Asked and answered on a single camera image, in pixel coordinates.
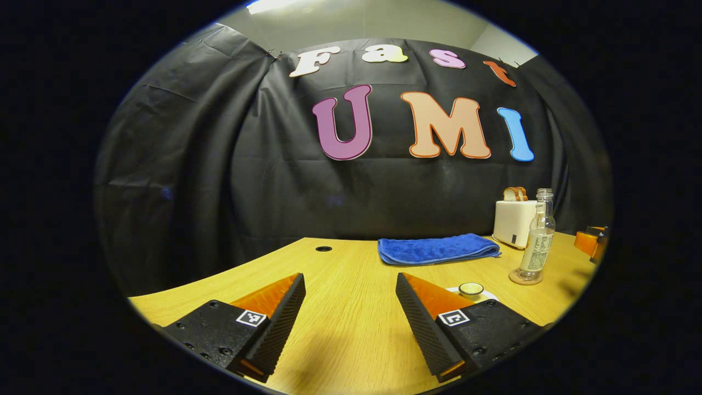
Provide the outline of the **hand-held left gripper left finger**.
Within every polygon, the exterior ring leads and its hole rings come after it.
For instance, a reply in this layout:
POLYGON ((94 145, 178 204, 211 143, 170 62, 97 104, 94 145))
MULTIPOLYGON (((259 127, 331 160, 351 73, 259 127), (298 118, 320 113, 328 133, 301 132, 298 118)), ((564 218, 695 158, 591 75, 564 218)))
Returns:
POLYGON ((163 328, 171 340, 231 373, 265 383, 306 296, 294 273, 233 302, 210 300, 163 328))

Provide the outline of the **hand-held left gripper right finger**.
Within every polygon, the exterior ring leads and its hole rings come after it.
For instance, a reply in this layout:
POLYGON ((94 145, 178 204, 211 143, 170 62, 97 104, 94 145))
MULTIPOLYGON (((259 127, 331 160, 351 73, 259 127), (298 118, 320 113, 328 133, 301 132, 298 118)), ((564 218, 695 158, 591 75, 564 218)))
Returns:
POLYGON ((475 303, 406 272, 395 293, 439 382, 486 370, 546 332, 494 298, 475 303))

